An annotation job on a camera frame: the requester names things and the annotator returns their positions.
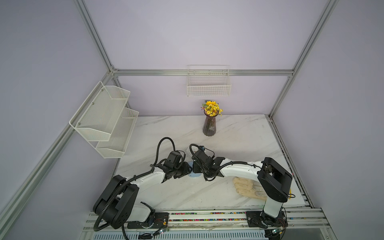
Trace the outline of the light blue alarm clock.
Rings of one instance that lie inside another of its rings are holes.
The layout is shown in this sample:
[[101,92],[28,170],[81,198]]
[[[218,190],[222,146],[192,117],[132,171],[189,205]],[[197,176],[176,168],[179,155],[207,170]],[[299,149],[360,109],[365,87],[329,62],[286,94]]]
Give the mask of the light blue alarm clock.
[[194,170],[194,162],[193,162],[193,161],[192,161],[192,162],[188,162],[188,164],[189,164],[189,166],[190,166],[190,170],[191,170],[191,172],[188,174],[188,176],[189,176],[190,178],[197,178],[197,177],[199,177],[199,176],[202,175],[202,173],[195,173],[195,170]]

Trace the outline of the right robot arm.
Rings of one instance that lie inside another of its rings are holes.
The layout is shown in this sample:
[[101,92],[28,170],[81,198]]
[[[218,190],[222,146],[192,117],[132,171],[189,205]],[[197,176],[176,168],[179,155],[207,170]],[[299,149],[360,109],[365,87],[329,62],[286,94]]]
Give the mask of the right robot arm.
[[258,182],[267,195],[263,212],[270,218],[278,218],[283,204],[295,197],[290,193],[292,174],[272,158],[266,157],[261,162],[242,162],[219,157],[213,159],[203,150],[190,152],[194,166],[207,181],[217,177],[237,177]]

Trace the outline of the cream work glove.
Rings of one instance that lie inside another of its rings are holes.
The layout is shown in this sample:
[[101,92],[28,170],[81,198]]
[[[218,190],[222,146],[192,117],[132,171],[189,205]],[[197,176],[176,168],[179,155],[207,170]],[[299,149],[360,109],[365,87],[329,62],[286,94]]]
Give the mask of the cream work glove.
[[257,181],[234,177],[233,183],[236,192],[243,197],[260,200],[269,198],[262,185]]

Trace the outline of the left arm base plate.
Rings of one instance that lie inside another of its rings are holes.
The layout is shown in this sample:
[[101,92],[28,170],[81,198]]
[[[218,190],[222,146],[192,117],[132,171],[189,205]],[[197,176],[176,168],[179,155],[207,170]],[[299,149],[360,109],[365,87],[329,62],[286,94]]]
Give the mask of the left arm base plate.
[[155,212],[151,213],[144,222],[127,222],[126,228],[131,229],[159,229],[168,224],[169,213]]

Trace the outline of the dark glass vase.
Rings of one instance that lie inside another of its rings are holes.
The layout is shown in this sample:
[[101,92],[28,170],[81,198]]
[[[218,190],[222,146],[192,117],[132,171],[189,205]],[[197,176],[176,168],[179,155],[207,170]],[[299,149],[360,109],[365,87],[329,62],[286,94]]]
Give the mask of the dark glass vase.
[[216,116],[211,116],[204,112],[206,115],[205,123],[203,126],[203,134],[208,137],[212,137],[216,134],[217,126],[216,126]]

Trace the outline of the aluminium frame profile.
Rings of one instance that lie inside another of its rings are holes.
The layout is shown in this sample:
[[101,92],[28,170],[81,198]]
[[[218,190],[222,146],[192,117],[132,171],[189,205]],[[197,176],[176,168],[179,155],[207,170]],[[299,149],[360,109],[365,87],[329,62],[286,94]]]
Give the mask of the aluminium frame profile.
[[[305,47],[303,48],[295,66],[292,70],[213,70],[209,66],[201,67],[200,69],[189,70],[123,70],[114,69],[111,61],[109,60],[105,48],[101,42],[101,38],[97,33],[96,26],[92,20],[89,9],[85,1],[75,1],[75,5],[79,10],[79,13],[98,48],[99,53],[102,55],[102,59],[106,61],[107,73],[103,76],[102,81],[96,85],[94,90],[91,91],[85,102],[81,105],[79,110],[75,113],[75,119],[79,118],[79,115],[85,112],[85,108],[89,102],[103,87],[103,84],[109,81],[114,81],[116,86],[119,86],[118,76],[192,76],[199,78],[213,78],[213,77],[232,77],[232,76],[286,76],[288,79],[279,94],[275,104],[272,107],[271,112],[268,114],[268,119],[273,122],[273,117],[280,107],[283,99],[285,98],[289,88],[292,86],[296,79],[300,69],[302,68],[306,58],[312,50],[315,42],[317,41],[319,34],[324,28],[324,25],[330,18],[334,11],[338,1],[328,1],[325,5],[322,13],[313,28],[310,37],[308,38]],[[49,150],[45,153],[41,161],[34,168],[32,173],[28,176],[26,181],[22,184],[20,189],[15,193],[10,202],[6,205],[5,209],[1,212],[1,238],[3,239],[10,229],[14,226],[15,222],[20,217],[21,213],[25,209],[26,205],[30,201],[32,195],[36,189],[41,185],[48,173],[57,161],[57,158],[64,146],[75,132],[75,128],[72,124],[67,124],[59,137],[55,140]]]

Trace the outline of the yellow flower bouquet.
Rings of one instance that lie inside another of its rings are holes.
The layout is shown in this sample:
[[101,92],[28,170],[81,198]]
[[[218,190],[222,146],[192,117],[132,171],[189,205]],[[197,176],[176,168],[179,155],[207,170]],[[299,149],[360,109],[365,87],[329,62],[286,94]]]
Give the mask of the yellow flower bouquet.
[[223,110],[220,108],[219,104],[214,101],[206,101],[202,104],[202,110],[204,114],[208,117],[221,116]]

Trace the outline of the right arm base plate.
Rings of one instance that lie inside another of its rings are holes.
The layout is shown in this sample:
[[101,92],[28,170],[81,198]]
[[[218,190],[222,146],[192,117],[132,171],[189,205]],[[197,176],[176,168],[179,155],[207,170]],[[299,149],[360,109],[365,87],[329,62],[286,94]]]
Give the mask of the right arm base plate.
[[286,215],[282,210],[280,210],[277,217],[271,217],[267,215],[264,211],[247,211],[246,219],[250,228],[285,228],[288,225]]

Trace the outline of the aluminium front rail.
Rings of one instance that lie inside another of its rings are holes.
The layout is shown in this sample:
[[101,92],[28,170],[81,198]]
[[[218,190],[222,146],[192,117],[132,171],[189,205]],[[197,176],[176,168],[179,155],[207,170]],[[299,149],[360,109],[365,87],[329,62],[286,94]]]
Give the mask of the aluminium front rail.
[[82,240],[335,240],[322,209],[285,208],[287,217],[278,226],[250,227],[245,210],[169,211],[157,217],[151,229],[107,227],[94,232],[97,216],[90,214],[81,233]]

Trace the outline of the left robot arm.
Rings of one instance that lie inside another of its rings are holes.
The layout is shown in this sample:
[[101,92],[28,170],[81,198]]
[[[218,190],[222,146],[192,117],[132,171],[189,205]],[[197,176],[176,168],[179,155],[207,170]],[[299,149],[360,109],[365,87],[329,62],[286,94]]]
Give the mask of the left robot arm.
[[122,227],[131,216],[140,192],[171,178],[190,174],[192,170],[185,158],[185,152],[172,151],[166,159],[151,165],[151,169],[143,174],[130,179],[114,176],[93,206],[93,212],[98,216],[93,230],[98,232],[108,226],[114,229]]

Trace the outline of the white two-tier mesh shelf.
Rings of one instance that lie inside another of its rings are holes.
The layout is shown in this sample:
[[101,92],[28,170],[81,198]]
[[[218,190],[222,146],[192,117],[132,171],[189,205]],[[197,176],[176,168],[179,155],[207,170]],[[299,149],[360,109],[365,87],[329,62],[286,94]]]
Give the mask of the white two-tier mesh shelf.
[[122,158],[139,112],[128,107],[130,91],[99,82],[69,121],[104,159]]

